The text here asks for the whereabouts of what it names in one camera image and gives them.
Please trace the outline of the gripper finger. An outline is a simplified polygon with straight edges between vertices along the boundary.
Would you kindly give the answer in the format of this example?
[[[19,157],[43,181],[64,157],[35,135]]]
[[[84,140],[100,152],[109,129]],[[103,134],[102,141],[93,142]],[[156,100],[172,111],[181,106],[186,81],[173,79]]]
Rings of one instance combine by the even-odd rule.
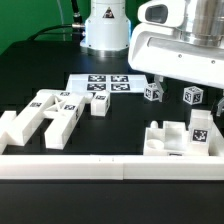
[[[216,116],[220,116],[223,111],[224,111],[224,97],[222,97],[217,104]]]

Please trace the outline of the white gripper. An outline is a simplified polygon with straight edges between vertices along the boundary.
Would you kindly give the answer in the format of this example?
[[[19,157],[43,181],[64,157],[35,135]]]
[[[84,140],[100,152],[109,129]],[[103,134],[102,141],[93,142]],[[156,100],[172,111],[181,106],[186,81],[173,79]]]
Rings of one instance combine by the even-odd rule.
[[[224,89],[224,0],[149,0],[138,9],[128,62],[163,77]]]

